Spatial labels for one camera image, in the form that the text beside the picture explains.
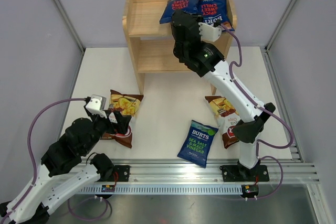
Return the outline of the small blue Burts chilli bag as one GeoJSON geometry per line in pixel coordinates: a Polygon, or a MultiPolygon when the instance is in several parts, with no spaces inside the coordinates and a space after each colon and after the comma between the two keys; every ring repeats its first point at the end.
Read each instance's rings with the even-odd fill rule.
{"type": "Polygon", "coordinates": [[[168,0],[166,8],[159,20],[159,24],[170,23],[172,15],[177,10],[182,10],[189,14],[198,13],[199,0],[168,0]]]}

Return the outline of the large blue Burts chilli bag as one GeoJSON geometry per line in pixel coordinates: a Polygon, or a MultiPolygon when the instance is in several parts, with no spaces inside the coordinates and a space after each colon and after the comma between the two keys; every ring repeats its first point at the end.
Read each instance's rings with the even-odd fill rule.
{"type": "Polygon", "coordinates": [[[230,31],[234,31],[228,18],[227,0],[199,0],[198,12],[203,17],[205,24],[214,26],[215,23],[224,25],[230,31]]]}

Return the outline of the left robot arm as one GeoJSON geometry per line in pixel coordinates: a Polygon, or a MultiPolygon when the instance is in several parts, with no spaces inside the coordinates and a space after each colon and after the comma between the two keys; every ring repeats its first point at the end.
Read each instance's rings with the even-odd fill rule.
{"type": "Polygon", "coordinates": [[[126,134],[131,116],[114,111],[116,121],[88,113],[74,120],[58,141],[52,144],[35,167],[32,179],[12,201],[1,204],[1,217],[11,223],[45,223],[49,216],[85,185],[107,181],[114,174],[114,164],[104,153],[96,154],[79,173],[58,184],[65,174],[81,163],[105,133],[126,134]]]}

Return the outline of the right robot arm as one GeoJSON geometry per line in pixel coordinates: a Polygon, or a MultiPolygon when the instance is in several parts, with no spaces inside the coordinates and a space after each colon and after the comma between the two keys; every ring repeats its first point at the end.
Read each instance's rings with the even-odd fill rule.
{"type": "Polygon", "coordinates": [[[239,113],[240,121],[233,134],[238,138],[239,160],[236,165],[222,165],[225,182],[269,181],[267,167],[258,157],[257,138],[275,111],[275,106],[263,103],[230,71],[224,55],[213,45],[222,29],[203,23],[201,15],[176,10],[171,31],[175,40],[173,53],[180,63],[210,82],[239,113]]]}

